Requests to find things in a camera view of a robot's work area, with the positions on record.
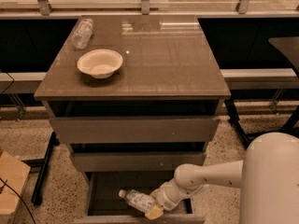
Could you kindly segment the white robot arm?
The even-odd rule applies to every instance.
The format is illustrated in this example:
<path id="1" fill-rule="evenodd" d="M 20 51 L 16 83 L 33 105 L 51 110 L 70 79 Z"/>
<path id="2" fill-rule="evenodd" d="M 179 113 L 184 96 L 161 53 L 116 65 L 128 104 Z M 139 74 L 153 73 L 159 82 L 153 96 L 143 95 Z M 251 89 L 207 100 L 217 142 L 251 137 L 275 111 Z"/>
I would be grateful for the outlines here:
<path id="1" fill-rule="evenodd" d="M 181 164 L 156 189 L 156 204 L 146 217 L 161 217 L 206 185 L 241 190 L 239 224 L 299 224 L 299 138 L 266 133 L 249 144 L 242 161 Z"/>

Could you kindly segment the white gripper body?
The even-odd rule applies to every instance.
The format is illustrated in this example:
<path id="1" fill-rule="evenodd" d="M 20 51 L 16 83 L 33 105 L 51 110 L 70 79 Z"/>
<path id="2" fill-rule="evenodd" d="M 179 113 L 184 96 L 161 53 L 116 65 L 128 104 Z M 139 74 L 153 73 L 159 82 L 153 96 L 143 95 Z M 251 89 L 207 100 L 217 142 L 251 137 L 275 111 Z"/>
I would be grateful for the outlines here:
<path id="1" fill-rule="evenodd" d="M 179 187 L 174 180 L 170 180 L 158 188 L 156 201 L 164 210 L 171 211 L 182 200 L 187 199 L 188 195 L 187 189 Z"/>

